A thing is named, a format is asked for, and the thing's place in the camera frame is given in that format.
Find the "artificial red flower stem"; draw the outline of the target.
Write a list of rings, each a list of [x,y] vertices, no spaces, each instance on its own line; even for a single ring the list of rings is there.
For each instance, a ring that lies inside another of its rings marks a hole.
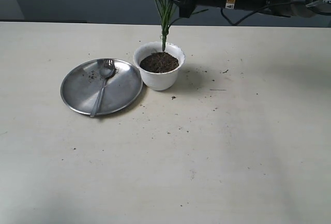
[[[167,36],[169,34],[170,27],[178,20],[184,17],[173,18],[177,6],[170,0],[154,0],[155,5],[160,17],[161,25],[161,38],[162,38],[162,52],[166,50]]]

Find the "stainless steel spork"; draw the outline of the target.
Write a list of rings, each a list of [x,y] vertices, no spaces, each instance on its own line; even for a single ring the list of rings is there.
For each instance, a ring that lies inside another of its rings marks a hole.
[[[98,92],[98,95],[96,97],[94,106],[92,108],[92,111],[89,115],[90,117],[96,116],[96,114],[100,108],[102,98],[103,98],[104,87],[107,84],[108,79],[115,74],[115,66],[114,66],[114,62],[112,59],[106,59],[104,61],[103,66],[99,70],[99,74],[102,79],[102,83],[101,83],[101,87]]]

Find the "white scalloped flower pot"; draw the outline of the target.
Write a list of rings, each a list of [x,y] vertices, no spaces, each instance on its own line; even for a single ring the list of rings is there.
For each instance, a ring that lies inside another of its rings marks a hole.
[[[141,68],[140,63],[149,55],[162,51],[162,42],[154,41],[141,45],[133,54],[133,63],[138,68],[142,81],[146,86],[155,91],[164,91],[171,87],[177,80],[179,70],[185,62],[185,54],[180,47],[172,43],[166,43],[165,52],[178,60],[178,66],[169,72],[153,73]]]

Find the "round stainless steel plate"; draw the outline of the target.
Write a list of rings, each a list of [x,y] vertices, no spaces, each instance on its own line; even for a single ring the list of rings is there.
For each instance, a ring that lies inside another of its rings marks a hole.
[[[129,62],[112,58],[114,74],[103,85],[100,69],[106,58],[78,65],[63,79],[60,95],[70,109],[90,115],[100,91],[103,91],[96,116],[111,114],[132,104],[140,95],[143,81],[139,70]]]

